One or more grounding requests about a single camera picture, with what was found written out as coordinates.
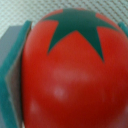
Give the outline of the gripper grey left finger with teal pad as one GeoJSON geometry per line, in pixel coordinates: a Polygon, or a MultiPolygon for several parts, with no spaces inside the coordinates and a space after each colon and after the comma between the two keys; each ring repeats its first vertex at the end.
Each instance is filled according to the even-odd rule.
{"type": "Polygon", "coordinates": [[[0,38],[0,128],[22,128],[21,57],[30,31],[26,21],[0,38]]]}

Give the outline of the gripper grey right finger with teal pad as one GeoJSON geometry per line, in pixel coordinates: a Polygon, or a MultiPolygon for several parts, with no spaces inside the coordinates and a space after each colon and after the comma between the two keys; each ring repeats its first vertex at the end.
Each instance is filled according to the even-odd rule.
{"type": "Polygon", "coordinates": [[[124,33],[128,37],[128,27],[123,22],[119,22],[118,26],[124,31],[124,33]]]}

